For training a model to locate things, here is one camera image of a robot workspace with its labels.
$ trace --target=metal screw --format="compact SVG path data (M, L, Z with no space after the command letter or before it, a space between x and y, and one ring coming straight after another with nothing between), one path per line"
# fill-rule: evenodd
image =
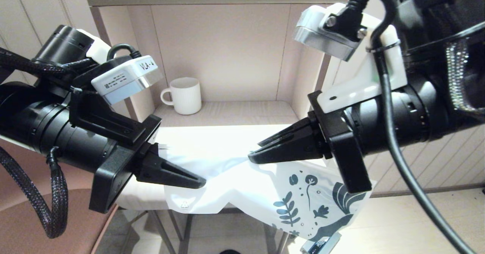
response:
M358 39L362 39L362 38L364 38L366 35L367 35L367 29L365 29L365 28L360 28L360 29L357 31L357 38L358 38Z
M325 21L325 25L328 27L332 27L335 24L336 24L336 17L334 16L329 16L329 18L327 18L327 21Z

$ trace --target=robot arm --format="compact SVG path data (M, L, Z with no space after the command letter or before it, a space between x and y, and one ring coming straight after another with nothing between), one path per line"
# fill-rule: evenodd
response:
M130 55L115 57L120 49ZM0 137L95 174L89 208L106 213L128 179L197 189L205 180L158 157L149 140L161 119L139 123L111 110L162 78L150 56L59 26L32 60L0 48L0 69L39 78L0 85Z
M302 14L296 40L344 61L363 50L359 44L372 31L367 55L373 54L374 63L364 61L357 76L338 88L308 95L313 109L308 118L260 142L262 148L249 159L261 164L333 157L348 191L356 193L371 190L362 157L388 148L437 228L460 253L473 253L423 192L399 145L438 139L485 122L483 0L480 12L472 9L461 16L456 11L469 6L466 0L398 0L399 6L396 0L381 1L386 16L374 30L361 14L366 0L349 0L328 10L310 7ZM403 41L405 74L395 62L398 41L392 21Z

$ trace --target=mug handle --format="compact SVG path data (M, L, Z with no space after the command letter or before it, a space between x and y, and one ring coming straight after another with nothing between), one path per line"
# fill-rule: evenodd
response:
M160 99L161 99L161 101L162 101L164 104L167 104L167 105L169 105L169 106L173 106L173 105L174 105L174 102L173 102L173 101L167 101L167 100L163 99L163 95L164 95L165 93L167 93L167 92L170 92L170 88L166 88L166 89L164 89L164 90L162 90L162 91L161 91L161 93L160 93Z

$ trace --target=brown chair seat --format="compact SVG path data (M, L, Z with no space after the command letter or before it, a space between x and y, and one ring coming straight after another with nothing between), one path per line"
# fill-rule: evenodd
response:
M111 213L88 209L91 190L69 191L64 234L49 239L29 201L0 211L0 252L8 254L89 254ZM51 194L44 196L50 204Z

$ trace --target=chair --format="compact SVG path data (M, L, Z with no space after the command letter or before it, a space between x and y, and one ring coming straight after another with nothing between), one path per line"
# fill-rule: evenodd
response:
M38 153L0 140L4 148L29 175L50 205L50 170ZM92 173L59 164L69 189L69 215L66 231L55 239L45 235L42 225L24 193L11 176L0 168L0 249L9 254L94 254L116 211L102 214L90 211Z

